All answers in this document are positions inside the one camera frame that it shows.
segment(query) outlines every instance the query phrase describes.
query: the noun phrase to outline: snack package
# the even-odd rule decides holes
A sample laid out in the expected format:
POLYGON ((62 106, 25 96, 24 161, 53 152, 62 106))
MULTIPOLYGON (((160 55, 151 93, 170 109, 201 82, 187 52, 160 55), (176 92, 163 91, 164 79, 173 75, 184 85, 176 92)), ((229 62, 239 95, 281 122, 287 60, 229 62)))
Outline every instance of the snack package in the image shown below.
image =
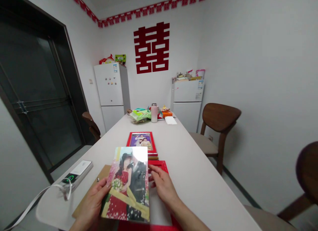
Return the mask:
POLYGON ((150 110, 133 110, 130 113, 130 117, 133 123, 146 122, 147 119, 151 119, 151 111, 150 110))
POLYGON ((109 57, 101 59, 101 60, 99 61, 99 64, 101 65, 101 64, 108 64, 108 63, 114 63, 114 62, 115 62, 115 61, 114 61, 114 59, 113 59, 113 54, 110 54, 109 57))
POLYGON ((124 66, 126 64, 126 55, 115 55, 115 62, 118 62, 119 64, 124 66))

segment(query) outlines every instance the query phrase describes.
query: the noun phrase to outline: refrigerator door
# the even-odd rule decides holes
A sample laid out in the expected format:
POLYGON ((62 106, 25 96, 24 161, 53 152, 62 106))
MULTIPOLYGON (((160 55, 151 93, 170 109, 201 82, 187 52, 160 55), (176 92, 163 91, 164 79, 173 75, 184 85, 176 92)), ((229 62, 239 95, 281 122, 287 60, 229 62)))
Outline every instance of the refrigerator door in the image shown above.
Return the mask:
POLYGON ((180 120, 188 132, 197 132, 201 104, 201 102, 173 103, 172 112, 174 112, 176 117, 180 120))
POLYGON ((94 66, 101 106, 124 105, 118 63, 94 66))
POLYGON ((102 106, 106 132, 108 132, 124 115, 124 106, 102 106))
POLYGON ((175 82, 172 86, 174 102, 201 102, 204 80, 175 82))

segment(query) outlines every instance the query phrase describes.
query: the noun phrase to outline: white cable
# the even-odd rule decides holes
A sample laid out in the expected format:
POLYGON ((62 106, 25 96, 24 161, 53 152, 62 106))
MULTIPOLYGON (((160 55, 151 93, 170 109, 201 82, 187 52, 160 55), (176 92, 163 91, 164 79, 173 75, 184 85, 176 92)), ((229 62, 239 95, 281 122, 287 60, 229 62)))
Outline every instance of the white cable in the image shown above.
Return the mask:
POLYGON ((8 229, 5 229, 3 231, 9 231, 11 229, 13 229, 15 226, 17 226, 23 219, 24 217, 28 214, 28 212, 30 211, 30 209, 32 208, 32 206, 34 205, 34 203, 47 191, 47 189, 49 189, 50 187, 53 187, 53 186, 56 186, 58 187, 62 193, 63 193, 63 196, 64 196, 64 200, 65 201, 68 201, 71 197, 71 192, 72 192, 72 187, 71 187, 71 180, 69 178, 64 178, 63 180, 68 180, 69 182, 69 185, 70 185, 70 190, 69 190, 69 193, 68 195, 66 195, 66 189, 65 187, 59 185, 59 184, 55 184, 55 185, 51 185, 49 187, 46 187, 44 190, 42 190, 32 201, 31 203, 29 204, 29 206, 25 209, 25 211, 21 214, 20 218, 15 222, 15 224, 13 226, 11 226, 10 228, 8 229))

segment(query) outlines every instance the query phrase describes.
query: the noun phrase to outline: water bottle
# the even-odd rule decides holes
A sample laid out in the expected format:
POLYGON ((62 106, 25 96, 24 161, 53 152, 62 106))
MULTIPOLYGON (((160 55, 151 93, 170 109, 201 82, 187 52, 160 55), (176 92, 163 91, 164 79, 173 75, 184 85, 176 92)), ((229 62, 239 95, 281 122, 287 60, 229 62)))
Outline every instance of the water bottle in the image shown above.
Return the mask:
POLYGON ((159 108, 156 103, 151 104, 151 122, 158 122, 159 108))

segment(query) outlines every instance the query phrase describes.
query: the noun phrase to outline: gray chair seat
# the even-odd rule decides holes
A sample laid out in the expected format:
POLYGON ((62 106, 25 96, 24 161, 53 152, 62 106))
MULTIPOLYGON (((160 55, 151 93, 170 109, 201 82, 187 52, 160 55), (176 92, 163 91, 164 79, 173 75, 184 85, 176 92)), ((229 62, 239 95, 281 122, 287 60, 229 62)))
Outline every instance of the gray chair seat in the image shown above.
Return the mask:
POLYGON ((191 137, 197 143, 197 145, 201 148, 204 154, 212 155, 218 153, 218 148, 215 146, 207 137, 199 134, 199 133, 191 133, 191 137))
POLYGON ((263 231, 297 231, 289 223, 264 210, 252 206, 244 206, 263 231))

